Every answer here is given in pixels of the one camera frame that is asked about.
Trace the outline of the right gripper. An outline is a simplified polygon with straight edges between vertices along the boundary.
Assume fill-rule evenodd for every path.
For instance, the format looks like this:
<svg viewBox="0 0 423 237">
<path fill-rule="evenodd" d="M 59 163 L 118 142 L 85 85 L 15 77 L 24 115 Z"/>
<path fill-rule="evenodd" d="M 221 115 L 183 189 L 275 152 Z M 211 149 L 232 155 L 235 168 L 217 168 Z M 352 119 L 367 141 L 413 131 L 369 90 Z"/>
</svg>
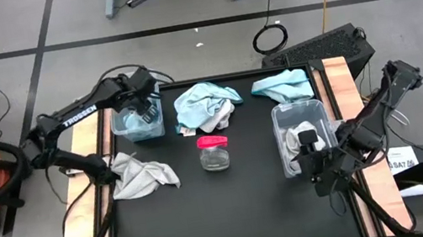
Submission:
<svg viewBox="0 0 423 237">
<path fill-rule="evenodd" d="M 301 152 L 294 160 L 299 163 L 299 175 L 313 183 L 316 194 L 326 197 L 347 190 L 355 168 L 354 156 L 339 147 L 319 150 L 313 129 L 299 132 L 298 138 Z"/>
</svg>

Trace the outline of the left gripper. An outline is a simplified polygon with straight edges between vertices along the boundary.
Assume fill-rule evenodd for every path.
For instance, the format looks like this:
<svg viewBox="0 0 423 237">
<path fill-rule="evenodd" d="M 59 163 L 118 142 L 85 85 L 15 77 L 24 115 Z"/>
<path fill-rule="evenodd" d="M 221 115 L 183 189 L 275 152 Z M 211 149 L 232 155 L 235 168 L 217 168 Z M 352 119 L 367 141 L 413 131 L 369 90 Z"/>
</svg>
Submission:
<svg viewBox="0 0 423 237">
<path fill-rule="evenodd" d="M 150 95 L 155 92 L 156 79 L 151 75 L 147 68 L 141 67 L 128 76 L 125 86 L 130 92 L 130 108 L 137 113 L 144 113 L 141 116 L 144 122 L 150 124 L 158 119 L 159 108 L 149 101 Z"/>
</svg>

